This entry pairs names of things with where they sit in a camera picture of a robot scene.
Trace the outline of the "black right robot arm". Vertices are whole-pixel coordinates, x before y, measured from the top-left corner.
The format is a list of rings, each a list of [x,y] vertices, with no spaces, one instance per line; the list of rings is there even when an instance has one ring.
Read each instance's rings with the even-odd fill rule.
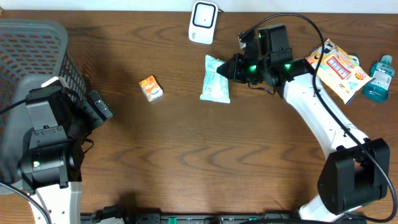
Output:
[[[240,35],[243,54],[235,54],[217,72],[248,85],[265,82],[303,118],[319,142],[325,165],[317,182],[318,194],[303,205],[303,220],[337,222],[359,218],[353,210],[384,198],[390,150],[379,138],[371,140],[337,107],[322,87],[314,68],[293,58],[284,25]]]

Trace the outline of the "small orange packet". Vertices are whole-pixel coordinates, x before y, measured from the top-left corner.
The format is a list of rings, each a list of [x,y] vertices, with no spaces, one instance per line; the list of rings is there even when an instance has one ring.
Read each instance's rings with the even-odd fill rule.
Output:
[[[162,87],[153,75],[141,80],[139,86],[149,102],[160,98],[164,94]]]

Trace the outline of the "yellow snack bag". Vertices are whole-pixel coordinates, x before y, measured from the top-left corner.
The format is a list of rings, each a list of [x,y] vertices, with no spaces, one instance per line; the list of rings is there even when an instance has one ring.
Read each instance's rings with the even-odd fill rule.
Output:
[[[362,69],[358,61],[352,59],[330,39],[327,39],[324,45],[324,48],[315,49],[306,60],[313,68],[316,68],[320,61],[317,76],[347,105],[359,90],[373,81],[373,78]]]

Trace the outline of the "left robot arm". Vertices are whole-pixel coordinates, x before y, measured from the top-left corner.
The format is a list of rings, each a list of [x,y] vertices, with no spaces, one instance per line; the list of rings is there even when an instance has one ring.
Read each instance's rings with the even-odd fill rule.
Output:
[[[80,223],[82,145],[113,112],[97,91],[81,99],[67,87],[47,86],[25,99],[33,128],[18,169],[35,222]]]

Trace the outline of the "small green round-logo box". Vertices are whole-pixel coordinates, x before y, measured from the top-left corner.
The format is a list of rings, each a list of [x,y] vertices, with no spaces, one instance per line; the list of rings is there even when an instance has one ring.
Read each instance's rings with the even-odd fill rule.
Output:
[[[349,57],[355,62],[356,65],[360,66],[360,61],[357,55],[349,55]]]

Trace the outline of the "blue mouthwash bottle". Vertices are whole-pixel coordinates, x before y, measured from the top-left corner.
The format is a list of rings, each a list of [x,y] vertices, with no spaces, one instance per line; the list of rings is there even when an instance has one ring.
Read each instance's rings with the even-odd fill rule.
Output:
[[[381,60],[371,67],[370,76],[373,80],[363,88],[363,95],[379,103],[386,101],[394,74],[392,56],[383,55]]]

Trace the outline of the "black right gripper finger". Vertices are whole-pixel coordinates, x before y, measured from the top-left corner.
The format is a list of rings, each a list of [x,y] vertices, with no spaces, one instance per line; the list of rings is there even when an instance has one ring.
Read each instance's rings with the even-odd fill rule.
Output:
[[[221,67],[217,68],[217,73],[222,75],[223,77],[227,78],[228,80],[236,81],[235,79],[235,69],[223,69]]]
[[[235,72],[236,70],[236,57],[229,59],[217,68],[217,72]]]

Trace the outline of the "teal snack pack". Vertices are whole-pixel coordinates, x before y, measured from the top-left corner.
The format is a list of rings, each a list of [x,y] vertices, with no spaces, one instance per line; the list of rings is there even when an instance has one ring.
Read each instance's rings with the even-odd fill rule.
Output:
[[[217,103],[230,103],[228,79],[217,72],[224,61],[210,55],[205,56],[205,77],[203,81],[201,100]]]

